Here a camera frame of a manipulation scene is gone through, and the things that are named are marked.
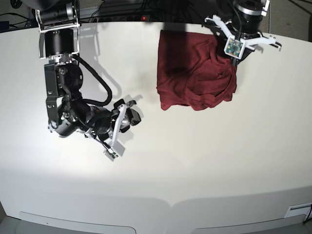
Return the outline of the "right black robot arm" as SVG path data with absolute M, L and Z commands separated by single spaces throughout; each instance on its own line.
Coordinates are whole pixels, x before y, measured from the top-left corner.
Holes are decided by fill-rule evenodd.
M 40 33 L 39 57 L 49 61 L 44 67 L 48 129 L 59 137 L 80 132 L 101 143 L 106 152 L 115 154 L 118 135 L 139 124 L 141 117 L 132 108 L 135 100 L 121 99 L 113 110 L 106 109 L 113 98 L 112 90 L 79 54 L 78 13 L 77 0 L 57 0 L 48 9 L 35 11 Z M 107 92 L 104 101 L 83 98 L 81 65 Z

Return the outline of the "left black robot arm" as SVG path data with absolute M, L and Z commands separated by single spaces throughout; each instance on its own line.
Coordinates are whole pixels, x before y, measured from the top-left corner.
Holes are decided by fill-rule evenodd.
M 228 0 L 226 11 L 231 15 L 228 20 L 219 15 L 207 16 L 204 21 L 218 28 L 225 36 L 224 53 L 231 58 L 233 66 L 243 59 L 245 52 L 253 52 L 260 44 L 281 49 L 282 45 L 273 36 L 264 36 L 259 29 L 270 6 L 269 0 Z

